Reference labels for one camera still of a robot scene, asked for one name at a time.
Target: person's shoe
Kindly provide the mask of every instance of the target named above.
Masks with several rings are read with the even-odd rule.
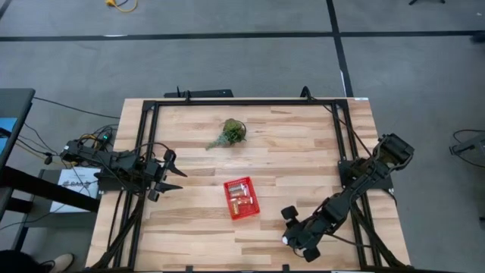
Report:
[[[66,271],[74,262],[74,255],[71,253],[63,254],[54,261],[43,262],[41,265],[48,269],[48,273],[61,273]]]

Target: wooden tabletop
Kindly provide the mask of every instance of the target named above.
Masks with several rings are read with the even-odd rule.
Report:
[[[125,100],[115,150],[134,148],[142,101]],[[369,101],[349,99],[349,107],[355,132],[372,149],[377,131]],[[247,141],[206,151],[204,147],[217,138],[228,118],[246,124]],[[149,116],[144,143],[150,120]],[[323,107],[161,107],[155,141],[175,150],[177,167],[189,177],[169,176],[168,183],[183,189],[161,194],[158,202],[145,202],[137,271],[185,270],[186,265],[194,270],[281,270],[283,264],[292,270],[359,268],[355,247],[332,237],[323,237],[321,257],[311,263],[281,243],[285,231],[281,209],[293,205],[304,219],[326,197],[341,191],[332,115]],[[162,157],[164,149],[156,146],[154,152]],[[359,155],[365,155],[361,147]],[[252,179],[261,213],[233,221],[223,183],[245,176]],[[87,266],[106,250],[117,195],[110,192],[102,197]],[[382,190],[369,190],[368,195],[377,233],[398,259],[409,263],[394,201]],[[351,221],[336,235],[354,241]],[[122,265],[127,263],[130,242],[129,235]]]

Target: red container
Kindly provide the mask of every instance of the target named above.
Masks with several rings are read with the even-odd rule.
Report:
[[[248,189],[249,191],[248,196],[252,197],[252,204],[241,205],[241,206],[237,205],[239,214],[235,214],[233,210],[233,203],[230,201],[232,198],[229,195],[229,188],[236,187],[240,184],[244,185]],[[259,204],[258,204],[258,200],[256,199],[256,192],[255,192],[255,188],[252,186],[251,178],[244,177],[238,180],[224,183],[224,192],[226,193],[226,199],[227,199],[227,205],[229,206],[230,217],[233,220],[248,217],[250,215],[256,215],[259,213]]]

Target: small succulent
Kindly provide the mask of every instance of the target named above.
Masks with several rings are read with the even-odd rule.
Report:
[[[244,123],[230,118],[224,122],[224,128],[219,137],[214,142],[209,143],[205,149],[208,150],[217,146],[231,146],[234,143],[246,140],[245,136],[246,126]]]

